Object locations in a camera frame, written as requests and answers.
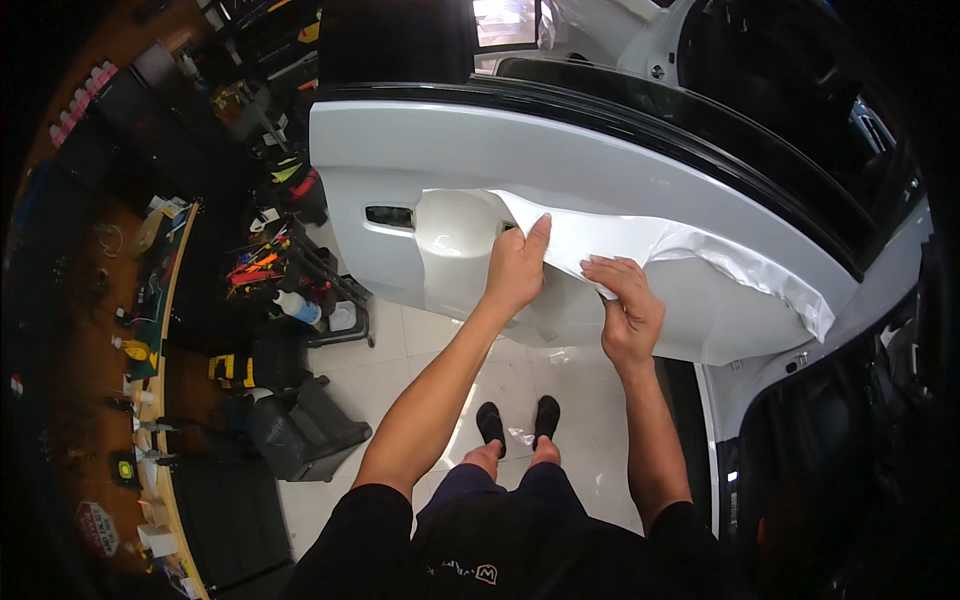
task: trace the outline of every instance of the white tile floor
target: white tile floor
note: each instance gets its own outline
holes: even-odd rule
[[[315,237],[318,243],[331,245],[323,239],[325,234],[332,237],[328,229],[325,225],[321,239]],[[372,317],[374,348],[363,341],[313,348],[307,360],[315,375],[330,378],[328,390],[344,412],[354,420],[365,420],[375,431],[396,397],[453,338],[460,323],[377,298],[372,299]],[[475,424],[477,407],[491,400],[500,409],[505,428],[529,433],[537,399],[544,394],[560,403],[562,415],[554,442],[587,512],[641,533],[627,491],[623,389],[603,350],[527,348],[506,338],[493,344],[443,457],[414,488],[414,513],[430,499],[445,472],[482,443]],[[330,483],[279,482],[295,559],[310,548],[349,489],[364,448],[361,445],[344,461]],[[497,483],[514,489],[532,454],[529,446],[508,433],[507,456],[500,462]]]

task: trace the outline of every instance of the black t-shirt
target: black t-shirt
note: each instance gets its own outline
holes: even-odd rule
[[[348,492],[281,598],[730,595],[719,544],[687,502],[664,509],[648,539],[506,493],[451,501],[410,540],[412,522],[393,488]]]

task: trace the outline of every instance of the cable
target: cable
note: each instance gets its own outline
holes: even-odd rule
[[[100,242],[100,246],[103,247],[104,254],[106,256],[109,256],[110,258],[116,258],[117,256],[120,255],[120,252],[123,251],[124,242],[126,241],[124,238],[123,230],[120,227],[114,225],[113,223],[98,223],[95,226],[93,226],[93,230],[94,232],[96,232],[97,241]],[[120,246],[117,247],[116,252],[110,251],[109,244],[104,242],[104,238],[101,237],[102,233],[119,233],[120,234]]]
[[[156,311],[155,311],[154,317],[152,319],[147,319],[146,317],[137,317],[136,319],[131,320],[129,324],[134,324],[137,321],[146,321],[147,323],[156,323],[156,320],[160,318],[160,303],[163,300],[163,290],[160,288],[160,286],[154,286],[155,277],[156,277],[156,274],[153,274],[147,280],[147,285],[149,285],[150,289],[154,290],[154,293],[157,294]]]

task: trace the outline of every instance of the hand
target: hand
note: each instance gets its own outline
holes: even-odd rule
[[[543,253],[549,241],[547,213],[534,223],[526,239],[520,228],[511,228],[493,242],[487,290],[480,302],[492,308],[504,323],[536,298],[543,287]]]
[[[611,260],[591,256],[590,259],[580,262],[584,277],[617,296],[617,300],[604,300],[607,320],[600,341],[613,367],[623,376],[647,362],[652,363],[666,306],[650,291],[647,275],[632,258]]]

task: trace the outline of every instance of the logo on shirt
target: logo on shirt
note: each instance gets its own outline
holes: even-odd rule
[[[463,575],[469,577],[473,575],[474,579],[479,579],[482,582],[486,582],[491,586],[496,585],[496,567],[492,564],[481,564],[476,568],[463,568],[460,566],[460,563],[456,561],[442,561],[440,566],[446,566],[453,569],[457,575]],[[426,568],[426,572],[429,575],[434,575],[437,571],[431,567]]]
[[[492,564],[481,564],[477,567],[477,574],[474,575],[480,581],[485,581],[491,586],[496,585],[496,567]]]

